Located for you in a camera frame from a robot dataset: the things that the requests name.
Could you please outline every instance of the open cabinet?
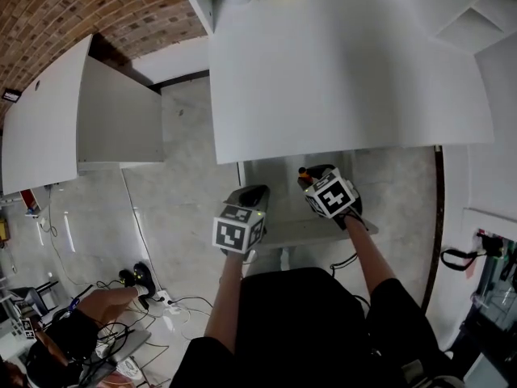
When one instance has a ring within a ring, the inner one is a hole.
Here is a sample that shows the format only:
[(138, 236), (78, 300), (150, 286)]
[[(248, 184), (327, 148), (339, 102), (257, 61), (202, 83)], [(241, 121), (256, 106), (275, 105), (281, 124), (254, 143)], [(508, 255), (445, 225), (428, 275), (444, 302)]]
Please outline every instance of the open cabinet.
[(53, 62), (7, 113), (4, 194), (163, 160), (161, 96), (89, 57), (91, 38)]

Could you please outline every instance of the brick wall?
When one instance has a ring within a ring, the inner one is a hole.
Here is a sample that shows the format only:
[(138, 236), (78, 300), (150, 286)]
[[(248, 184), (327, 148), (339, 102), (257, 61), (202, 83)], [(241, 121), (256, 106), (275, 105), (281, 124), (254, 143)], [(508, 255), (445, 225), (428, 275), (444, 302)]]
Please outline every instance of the brick wall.
[[(127, 61), (205, 31), (188, 0), (0, 0), (0, 91), (22, 91), (95, 33), (90, 55)], [(11, 104), (0, 99), (0, 128)]]

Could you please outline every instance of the black handle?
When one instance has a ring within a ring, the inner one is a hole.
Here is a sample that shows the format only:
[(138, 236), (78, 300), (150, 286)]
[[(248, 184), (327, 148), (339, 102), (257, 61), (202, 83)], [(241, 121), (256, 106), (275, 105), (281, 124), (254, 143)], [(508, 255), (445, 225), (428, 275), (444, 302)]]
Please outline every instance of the black handle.
[[(463, 260), (469, 260), (467, 264), (455, 264), (448, 262), (445, 260), (445, 255), (452, 255), (454, 257), (458, 257), (459, 259)], [(447, 250), (442, 251), (442, 253), (439, 255), (440, 260), (442, 260), (442, 263), (445, 264), (448, 268), (452, 270), (456, 270), (457, 272), (464, 272), (467, 270), (472, 263), (474, 263), (474, 260), (479, 257), (481, 254), (479, 254), (477, 251), (471, 251), (470, 253), (465, 253), (464, 251), (450, 248)]]

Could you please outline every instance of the power strip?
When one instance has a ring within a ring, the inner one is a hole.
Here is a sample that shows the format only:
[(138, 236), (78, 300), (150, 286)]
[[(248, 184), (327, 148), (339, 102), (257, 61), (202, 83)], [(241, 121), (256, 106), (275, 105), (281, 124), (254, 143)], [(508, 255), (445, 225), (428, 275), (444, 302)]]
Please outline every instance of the power strip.
[(158, 295), (160, 302), (163, 303), (166, 307), (170, 307), (172, 305), (172, 299), (166, 290), (160, 290), (156, 292), (156, 294)]

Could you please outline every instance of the white wall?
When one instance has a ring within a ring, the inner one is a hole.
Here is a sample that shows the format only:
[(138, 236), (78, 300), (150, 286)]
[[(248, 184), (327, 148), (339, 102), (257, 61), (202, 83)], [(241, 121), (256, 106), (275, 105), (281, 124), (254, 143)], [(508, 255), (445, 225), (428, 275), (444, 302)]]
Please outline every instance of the white wall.
[[(443, 148), (442, 248), (462, 251), (472, 250), (476, 228), (517, 239), (517, 35), (476, 58), (492, 111), (495, 143)], [(469, 298), (477, 288), (483, 262), (478, 260), (470, 278), (441, 263), (438, 267), (427, 318), (442, 349), (450, 347), (469, 311)]]
[(495, 143), (469, 146), (470, 207), (517, 220), (517, 34), (476, 56)]

